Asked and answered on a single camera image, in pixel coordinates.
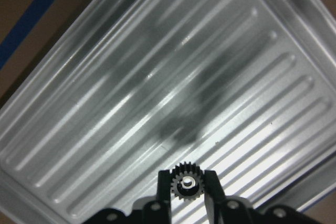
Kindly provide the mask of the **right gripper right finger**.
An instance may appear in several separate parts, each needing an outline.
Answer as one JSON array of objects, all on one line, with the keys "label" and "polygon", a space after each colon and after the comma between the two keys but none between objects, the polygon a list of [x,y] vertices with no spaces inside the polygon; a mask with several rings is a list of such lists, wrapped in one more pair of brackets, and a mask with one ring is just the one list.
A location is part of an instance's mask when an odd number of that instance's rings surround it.
[{"label": "right gripper right finger", "polygon": [[226,196],[215,171],[204,172],[204,201],[210,223],[253,223],[247,200]]}]

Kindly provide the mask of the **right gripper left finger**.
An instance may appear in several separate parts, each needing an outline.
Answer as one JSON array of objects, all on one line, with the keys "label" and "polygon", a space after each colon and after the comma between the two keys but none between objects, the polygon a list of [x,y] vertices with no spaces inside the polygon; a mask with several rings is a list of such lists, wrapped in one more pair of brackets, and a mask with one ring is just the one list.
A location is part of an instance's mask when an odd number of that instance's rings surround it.
[{"label": "right gripper left finger", "polygon": [[161,170],[156,194],[133,203],[131,223],[172,223],[171,214],[171,175],[169,170]]}]

